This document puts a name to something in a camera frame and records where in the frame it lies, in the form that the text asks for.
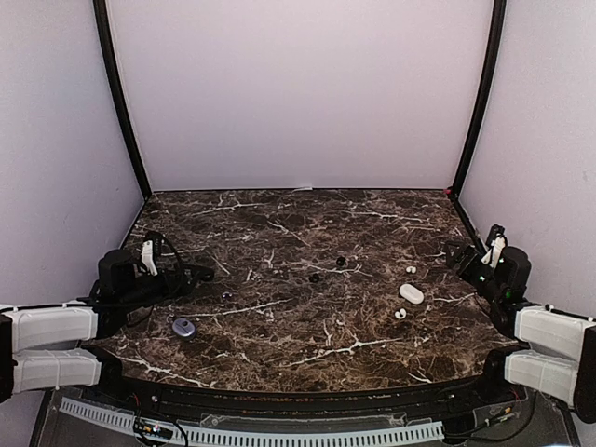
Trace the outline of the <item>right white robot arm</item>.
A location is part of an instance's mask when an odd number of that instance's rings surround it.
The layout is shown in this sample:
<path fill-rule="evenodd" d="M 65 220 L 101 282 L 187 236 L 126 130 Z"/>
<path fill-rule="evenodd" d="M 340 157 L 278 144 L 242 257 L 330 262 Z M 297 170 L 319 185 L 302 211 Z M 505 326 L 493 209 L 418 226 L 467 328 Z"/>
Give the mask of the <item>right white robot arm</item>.
<path fill-rule="evenodd" d="M 494 404 L 511 385 L 525 386 L 567 404 L 595 422 L 595 318 L 539 305 L 525 298 L 531 262 L 498 236 L 486 252 L 467 243 L 445 244 L 446 264 L 489 305 L 497 331 L 518 343 L 488 355 L 475 395 Z"/>

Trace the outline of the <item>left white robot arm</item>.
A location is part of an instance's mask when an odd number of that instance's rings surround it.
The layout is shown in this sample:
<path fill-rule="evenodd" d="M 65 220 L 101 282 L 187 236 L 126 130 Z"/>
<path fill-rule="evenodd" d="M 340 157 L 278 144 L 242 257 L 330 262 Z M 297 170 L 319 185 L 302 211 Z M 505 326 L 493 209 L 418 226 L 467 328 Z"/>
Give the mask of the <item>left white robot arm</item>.
<path fill-rule="evenodd" d="M 120 359 L 94 346 L 115 335 L 129 315 L 188 295 L 214 277 L 212 269 L 177 261 L 158 269 L 152 254 L 136 260 L 107 252 L 88 297 L 54 305 L 2 305 L 1 399 L 40 389 L 94 386 L 112 406 L 131 398 Z"/>

